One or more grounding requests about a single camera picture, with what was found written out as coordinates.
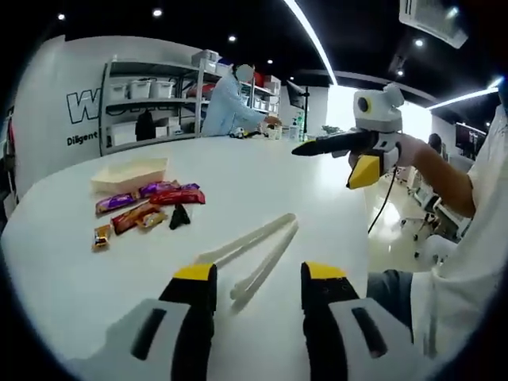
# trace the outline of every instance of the person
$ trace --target person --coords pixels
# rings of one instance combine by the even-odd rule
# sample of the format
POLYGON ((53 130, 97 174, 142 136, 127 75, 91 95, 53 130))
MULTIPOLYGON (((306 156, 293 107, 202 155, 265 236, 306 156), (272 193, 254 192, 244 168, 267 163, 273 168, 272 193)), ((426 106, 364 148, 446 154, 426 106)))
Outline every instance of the person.
POLYGON ((467 174, 446 163, 422 140, 401 135, 397 165, 416 167, 444 204, 474 217, 456 251, 441 266, 426 272, 387 270, 368 276, 367 297, 407 325, 414 343, 428 356, 459 350, 467 342, 502 279, 508 249, 507 86, 500 87, 499 95, 502 104, 467 174))
POLYGON ((265 116, 242 102, 241 82, 252 80, 253 75, 254 70, 248 65, 233 65, 231 72, 219 79, 203 122, 201 133, 204 137, 228 135, 236 118, 245 119, 253 128, 262 121, 269 125, 282 124, 277 117, 265 116))

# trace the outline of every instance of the sleeve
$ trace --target sleeve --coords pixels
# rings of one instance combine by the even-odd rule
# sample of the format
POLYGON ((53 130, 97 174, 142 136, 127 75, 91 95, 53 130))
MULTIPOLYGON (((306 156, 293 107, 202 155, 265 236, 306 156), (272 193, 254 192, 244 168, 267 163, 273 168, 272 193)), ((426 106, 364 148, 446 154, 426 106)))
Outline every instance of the sleeve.
POLYGON ((481 175, 489 171, 489 155, 491 151, 492 141, 497 133, 497 124, 492 123, 491 130, 489 131, 485 143, 478 152, 475 162, 468 172, 469 179, 473 187, 473 202, 478 207, 479 201, 482 197, 483 183, 481 175))
POLYGON ((223 83, 222 95, 237 117, 245 119, 248 123, 252 123, 254 125, 257 125, 264 120, 264 115, 262 113, 258 113, 257 111, 247 107, 242 102, 241 96, 238 94, 237 85, 233 81, 223 83))

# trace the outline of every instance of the cable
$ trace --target cable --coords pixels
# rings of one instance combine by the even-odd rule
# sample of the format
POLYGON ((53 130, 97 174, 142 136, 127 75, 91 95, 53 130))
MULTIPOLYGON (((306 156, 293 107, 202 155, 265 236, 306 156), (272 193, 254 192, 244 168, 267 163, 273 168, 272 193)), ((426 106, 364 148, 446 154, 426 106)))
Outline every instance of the cable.
POLYGON ((379 216, 383 212, 384 206, 387 204, 388 196, 390 196, 391 188, 394 186, 395 175, 397 175, 397 167, 394 168, 394 175, 391 177, 390 187, 388 188, 388 192, 386 197, 384 198, 383 204, 381 205, 381 209, 379 210, 377 216, 375 216, 374 221, 371 223, 371 226, 368 228, 367 234, 370 234, 374 224, 378 221, 379 216))

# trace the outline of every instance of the shelf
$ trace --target shelf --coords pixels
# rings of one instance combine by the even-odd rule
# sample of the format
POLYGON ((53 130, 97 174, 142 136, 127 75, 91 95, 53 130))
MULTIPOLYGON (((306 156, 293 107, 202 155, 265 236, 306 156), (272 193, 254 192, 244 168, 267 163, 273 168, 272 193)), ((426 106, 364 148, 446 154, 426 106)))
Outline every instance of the shelf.
POLYGON ((128 149, 144 147, 146 145, 167 143, 169 141, 192 139, 194 137, 196 137, 195 133, 182 133, 180 135, 172 135, 170 137, 156 137, 155 139, 150 140, 134 141, 132 143, 126 143, 106 148, 105 154, 126 151, 128 149))
POLYGON ((196 103, 196 98, 124 99, 121 101, 111 102, 108 106, 106 106, 106 111, 122 111, 134 108, 170 106, 187 103, 196 103))
POLYGON ((190 73, 198 74, 199 68, 180 63, 150 63, 135 60, 112 61, 110 76, 159 76, 180 77, 190 73))

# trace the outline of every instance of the plastic container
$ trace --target plastic container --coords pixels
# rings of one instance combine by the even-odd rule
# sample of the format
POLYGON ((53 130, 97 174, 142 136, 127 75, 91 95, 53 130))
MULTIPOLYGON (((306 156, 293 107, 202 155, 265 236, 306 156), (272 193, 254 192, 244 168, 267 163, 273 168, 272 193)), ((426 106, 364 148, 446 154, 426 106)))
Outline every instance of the plastic container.
POLYGON ((224 65, 223 63, 217 63, 215 65, 215 73, 222 76, 222 77, 224 75, 227 75, 229 73, 229 65, 224 65))
POLYGON ((129 93, 131 99, 144 99, 150 97, 152 81, 131 81, 129 93))
POLYGON ((143 185, 162 181, 167 159, 139 159, 103 168, 91 179, 96 192, 122 194, 137 191, 143 185))
POLYGON ((127 98, 127 83, 117 83, 110 87, 110 101, 123 101, 127 98))
POLYGON ((150 98, 172 98, 174 82, 156 81, 150 85, 150 98))

